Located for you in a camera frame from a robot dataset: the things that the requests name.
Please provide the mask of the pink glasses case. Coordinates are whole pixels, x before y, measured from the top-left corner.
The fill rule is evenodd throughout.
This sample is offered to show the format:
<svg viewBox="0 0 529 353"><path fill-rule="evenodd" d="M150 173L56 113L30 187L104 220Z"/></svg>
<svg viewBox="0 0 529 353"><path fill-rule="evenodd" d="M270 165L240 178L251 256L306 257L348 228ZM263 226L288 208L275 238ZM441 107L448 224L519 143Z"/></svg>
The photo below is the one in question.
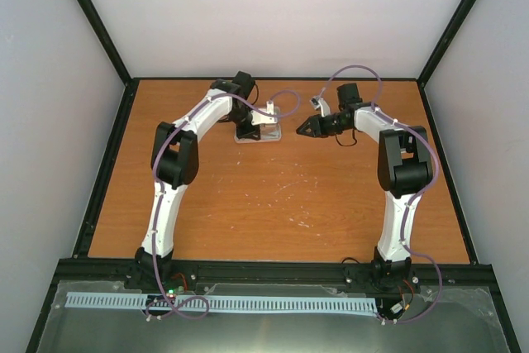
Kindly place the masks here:
<svg viewBox="0 0 529 353"><path fill-rule="evenodd" d="M261 138L259 141L251 141L251 140L240 140L238 141L236 138L235 138L235 134L234 134L234 139L235 139L235 142L236 143L264 143L264 142L275 142L275 141L279 141L281 139L281 136L282 136L282 132L281 132L281 126L279 125L279 123L277 124L274 124L274 125L260 125L260 133L261 133Z"/></svg>

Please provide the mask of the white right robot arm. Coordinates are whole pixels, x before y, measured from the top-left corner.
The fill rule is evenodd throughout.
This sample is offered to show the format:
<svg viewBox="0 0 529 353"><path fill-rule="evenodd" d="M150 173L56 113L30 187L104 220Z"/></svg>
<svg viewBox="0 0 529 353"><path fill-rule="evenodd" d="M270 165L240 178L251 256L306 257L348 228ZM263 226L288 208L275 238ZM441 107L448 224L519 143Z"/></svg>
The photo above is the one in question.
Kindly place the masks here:
<svg viewBox="0 0 529 353"><path fill-rule="evenodd" d="M345 131L361 132L378 144L377 178L385 192L385 208L370 273L375 288L390 291L411 274L412 226L422 195L438 178L431 163L435 151L425 127L405 125L378 104L363 101L356 84L339 86L337 97L338 112L332 112L321 95L313 97L311 104L319 113L308 117L296 133L327 138Z"/></svg>

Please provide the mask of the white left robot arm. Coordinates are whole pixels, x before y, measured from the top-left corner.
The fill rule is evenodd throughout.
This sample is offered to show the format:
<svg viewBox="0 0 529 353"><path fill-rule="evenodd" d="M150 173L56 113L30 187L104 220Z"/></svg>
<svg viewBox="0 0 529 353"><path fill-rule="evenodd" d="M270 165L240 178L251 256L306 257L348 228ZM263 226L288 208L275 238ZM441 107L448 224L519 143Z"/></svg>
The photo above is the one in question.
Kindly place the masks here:
<svg viewBox="0 0 529 353"><path fill-rule="evenodd" d="M188 113L156 127L151 156L155 198L148 231L135 254L144 281L154 289L172 279L174 229L183 195L198 174L199 141L224 117L235 124L237 138L261 138L248 102L254 86L255 79L242 71L231 81L218 79Z"/></svg>

